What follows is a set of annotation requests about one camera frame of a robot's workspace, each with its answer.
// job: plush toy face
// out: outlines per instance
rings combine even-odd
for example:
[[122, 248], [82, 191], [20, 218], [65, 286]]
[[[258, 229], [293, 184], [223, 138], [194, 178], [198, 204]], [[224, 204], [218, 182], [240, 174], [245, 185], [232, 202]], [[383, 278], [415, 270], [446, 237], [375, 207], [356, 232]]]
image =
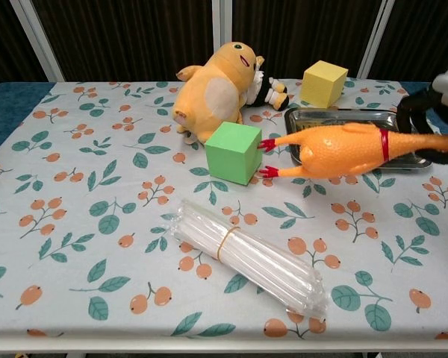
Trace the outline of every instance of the plush toy face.
[[234, 83], [239, 92], [244, 92], [252, 83], [255, 74], [255, 53], [244, 43], [226, 43], [209, 59]]

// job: table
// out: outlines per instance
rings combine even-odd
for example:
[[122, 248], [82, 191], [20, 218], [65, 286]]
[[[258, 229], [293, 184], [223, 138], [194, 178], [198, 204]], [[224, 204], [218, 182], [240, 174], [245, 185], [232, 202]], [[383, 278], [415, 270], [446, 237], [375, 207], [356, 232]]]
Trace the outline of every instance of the table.
[[[0, 351], [448, 350], [448, 166], [210, 178], [169, 116], [180, 86], [55, 84], [0, 146]], [[335, 106], [394, 109], [405, 94], [348, 78]], [[243, 117], [285, 134], [271, 106]], [[281, 148], [264, 165], [293, 163]], [[180, 246], [166, 225], [182, 198], [312, 263], [326, 323]]]

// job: yellow cube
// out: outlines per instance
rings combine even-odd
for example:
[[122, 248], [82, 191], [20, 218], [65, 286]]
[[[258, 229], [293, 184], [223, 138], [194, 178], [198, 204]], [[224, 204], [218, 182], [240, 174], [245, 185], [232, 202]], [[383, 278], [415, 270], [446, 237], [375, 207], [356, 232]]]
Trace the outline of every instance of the yellow cube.
[[318, 108], [328, 108], [342, 93], [348, 69], [318, 61], [305, 70], [300, 99]]

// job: orange rubber chicken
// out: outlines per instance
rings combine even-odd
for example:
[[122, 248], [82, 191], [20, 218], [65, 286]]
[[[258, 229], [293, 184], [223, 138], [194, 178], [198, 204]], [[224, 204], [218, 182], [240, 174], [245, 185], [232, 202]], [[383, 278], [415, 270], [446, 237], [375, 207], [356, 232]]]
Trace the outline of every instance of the orange rubber chicken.
[[393, 158], [420, 149], [448, 151], [448, 135], [402, 134], [373, 124], [349, 123], [305, 129], [288, 136], [265, 139], [258, 146], [271, 151], [277, 145], [300, 145], [301, 166], [277, 169], [266, 166], [265, 178], [326, 179], [360, 175]]

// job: green cube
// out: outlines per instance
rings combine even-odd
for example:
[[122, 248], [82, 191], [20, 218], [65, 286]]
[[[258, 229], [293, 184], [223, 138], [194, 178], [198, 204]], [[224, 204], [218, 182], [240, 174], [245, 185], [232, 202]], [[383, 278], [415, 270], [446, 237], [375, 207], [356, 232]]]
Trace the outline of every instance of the green cube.
[[209, 173], [247, 185], [262, 161], [261, 140], [260, 128], [223, 122], [205, 143]]

